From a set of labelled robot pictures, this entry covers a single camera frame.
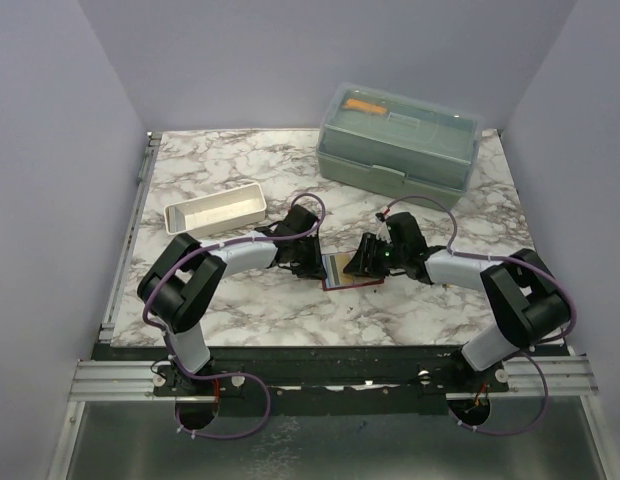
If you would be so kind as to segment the red leather card holder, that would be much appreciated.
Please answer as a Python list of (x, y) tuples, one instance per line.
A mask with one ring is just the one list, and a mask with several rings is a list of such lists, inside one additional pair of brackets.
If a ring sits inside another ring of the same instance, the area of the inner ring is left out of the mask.
[(327, 273), (327, 277), (322, 280), (322, 289), (324, 291), (355, 289), (384, 283), (383, 279), (345, 274), (343, 268), (340, 268), (338, 265), (338, 256), (342, 253), (348, 253), (352, 258), (355, 251), (323, 254), (323, 263)]

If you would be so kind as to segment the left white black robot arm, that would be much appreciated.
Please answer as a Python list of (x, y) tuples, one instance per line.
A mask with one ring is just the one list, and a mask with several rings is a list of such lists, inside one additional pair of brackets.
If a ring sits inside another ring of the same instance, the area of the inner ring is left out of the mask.
[(251, 270), (281, 268), (301, 279), (326, 278), (318, 230), (323, 220), (301, 205), (269, 226), (245, 237), (205, 245), (179, 234), (140, 281), (137, 297), (143, 319), (160, 329), (180, 368), (177, 382), (191, 395), (204, 393), (212, 380), (211, 353), (200, 321), (227, 277)]

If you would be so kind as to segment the gold card with black stripe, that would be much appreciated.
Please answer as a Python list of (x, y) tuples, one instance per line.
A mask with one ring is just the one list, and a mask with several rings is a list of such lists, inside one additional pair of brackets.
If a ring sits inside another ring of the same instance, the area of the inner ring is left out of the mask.
[(348, 253), (342, 253), (338, 256), (338, 265), (340, 268), (344, 268), (351, 260), (351, 256)]

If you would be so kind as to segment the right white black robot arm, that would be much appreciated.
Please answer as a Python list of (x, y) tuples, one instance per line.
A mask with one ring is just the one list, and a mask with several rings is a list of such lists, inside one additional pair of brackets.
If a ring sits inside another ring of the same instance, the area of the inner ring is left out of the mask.
[(486, 370), (541, 342), (573, 320), (574, 308), (535, 251), (509, 256), (456, 252), (430, 246), (407, 212), (378, 218), (387, 236), (365, 233), (346, 274), (384, 279), (405, 275), (426, 285), (458, 286), (486, 295), (494, 323), (460, 349), (450, 379), (470, 392), (486, 380)]

